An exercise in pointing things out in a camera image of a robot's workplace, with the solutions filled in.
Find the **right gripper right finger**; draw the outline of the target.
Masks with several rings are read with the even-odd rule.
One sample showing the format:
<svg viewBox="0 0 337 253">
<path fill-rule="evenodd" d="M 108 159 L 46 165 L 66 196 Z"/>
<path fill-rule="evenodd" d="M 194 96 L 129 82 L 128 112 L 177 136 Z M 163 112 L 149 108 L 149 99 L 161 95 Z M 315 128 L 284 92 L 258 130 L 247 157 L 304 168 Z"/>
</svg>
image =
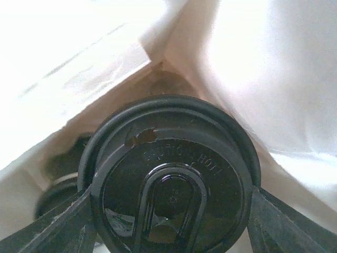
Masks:
<svg viewBox="0 0 337 253">
<path fill-rule="evenodd" d="M 253 188 L 247 229 L 253 252 L 336 252 L 336 234 L 262 188 Z"/>
</svg>

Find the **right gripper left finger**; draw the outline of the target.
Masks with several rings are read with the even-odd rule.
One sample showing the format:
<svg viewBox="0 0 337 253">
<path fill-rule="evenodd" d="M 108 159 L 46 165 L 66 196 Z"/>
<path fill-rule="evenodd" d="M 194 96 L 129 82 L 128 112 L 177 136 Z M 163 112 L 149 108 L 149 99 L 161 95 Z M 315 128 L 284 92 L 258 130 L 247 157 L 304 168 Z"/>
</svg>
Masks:
<svg viewBox="0 0 337 253">
<path fill-rule="evenodd" d="M 86 189 L 1 240 L 1 252 L 93 252 L 95 240 L 90 189 Z"/>
</svg>

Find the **black paper coffee cup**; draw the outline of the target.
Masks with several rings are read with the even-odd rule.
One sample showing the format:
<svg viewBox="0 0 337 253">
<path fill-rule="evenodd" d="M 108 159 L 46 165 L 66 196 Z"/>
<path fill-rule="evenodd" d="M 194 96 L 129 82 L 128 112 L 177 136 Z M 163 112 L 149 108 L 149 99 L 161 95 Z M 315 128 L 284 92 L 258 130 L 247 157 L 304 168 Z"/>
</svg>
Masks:
<svg viewBox="0 0 337 253">
<path fill-rule="evenodd" d="M 78 137 L 69 150 L 48 160 L 45 172 L 51 182 L 37 201 L 35 219 L 77 193 L 78 166 L 90 138 L 90 134 Z"/>
</svg>

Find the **small brown paper bag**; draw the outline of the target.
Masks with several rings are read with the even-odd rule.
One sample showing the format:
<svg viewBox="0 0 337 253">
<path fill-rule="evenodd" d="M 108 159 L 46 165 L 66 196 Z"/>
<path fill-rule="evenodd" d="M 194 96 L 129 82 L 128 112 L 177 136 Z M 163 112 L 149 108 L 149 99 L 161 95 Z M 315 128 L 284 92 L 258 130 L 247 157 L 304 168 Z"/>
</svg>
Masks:
<svg viewBox="0 0 337 253">
<path fill-rule="evenodd" d="M 165 61 L 247 133 L 255 187 L 336 234 L 336 1 L 1 1 L 1 240 Z"/>
</svg>

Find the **brown pulp cup carrier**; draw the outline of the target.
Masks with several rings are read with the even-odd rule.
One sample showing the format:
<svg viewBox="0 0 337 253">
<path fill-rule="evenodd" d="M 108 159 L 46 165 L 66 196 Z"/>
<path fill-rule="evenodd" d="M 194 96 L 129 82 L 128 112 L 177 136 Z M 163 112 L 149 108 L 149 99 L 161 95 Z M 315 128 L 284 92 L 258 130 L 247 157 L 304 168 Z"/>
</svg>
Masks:
<svg viewBox="0 0 337 253">
<path fill-rule="evenodd" d="M 198 92 L 169 62 L 160 62 L 142 79 L 150 95 L 179 94 L 197 98 Z"/>
</svg>

